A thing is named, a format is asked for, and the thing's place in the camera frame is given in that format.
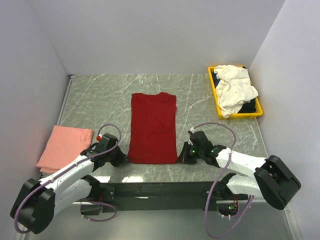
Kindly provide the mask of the red t shirt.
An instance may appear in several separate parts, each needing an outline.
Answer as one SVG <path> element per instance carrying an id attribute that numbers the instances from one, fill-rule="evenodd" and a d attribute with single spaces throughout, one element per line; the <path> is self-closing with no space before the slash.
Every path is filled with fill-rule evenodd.
<path id="1" fill-rule="evenodd" d="M 178 158 L 175 95 L 134 93 L 128 158 L 132 164 L 171 165 Z"/>

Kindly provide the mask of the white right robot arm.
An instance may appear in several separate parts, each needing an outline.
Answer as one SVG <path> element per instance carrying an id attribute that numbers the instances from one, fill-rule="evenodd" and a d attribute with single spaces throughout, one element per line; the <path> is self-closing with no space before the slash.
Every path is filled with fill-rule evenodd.
<path id="1" fill-rule="evenodd" d="M 237 195 L 254 196 L 283 210 L 302 187 L 278 156 L 256 157 L 224 145 L 214 145 L 203 131 L 189 134 L 189 141 L 184 142 L 176 163 L 193 165 L 198 160 L 229 171 L 219 178 L 213 190 L 221 200 L 230 200 Z"/>

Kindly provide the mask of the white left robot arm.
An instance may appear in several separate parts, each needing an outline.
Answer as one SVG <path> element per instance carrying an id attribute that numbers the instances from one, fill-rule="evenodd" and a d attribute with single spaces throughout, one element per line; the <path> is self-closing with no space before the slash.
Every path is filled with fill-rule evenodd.
<path id="1" fill-rule="evenodd" d="M 106 163 L 119 167 L 126 161 L 126 155 L 119 147 L 121 139 L 109 133 L 97 136 L 97 142 L 67 166 L 40 180 L 28 179 L 10 211 L 15 230 L 20 234 L 39 234 L 55 215 L 77 201 L 115 211 L 111 205 L 115 199 L 115 186 L 106 186 L 91 174 Z"/>

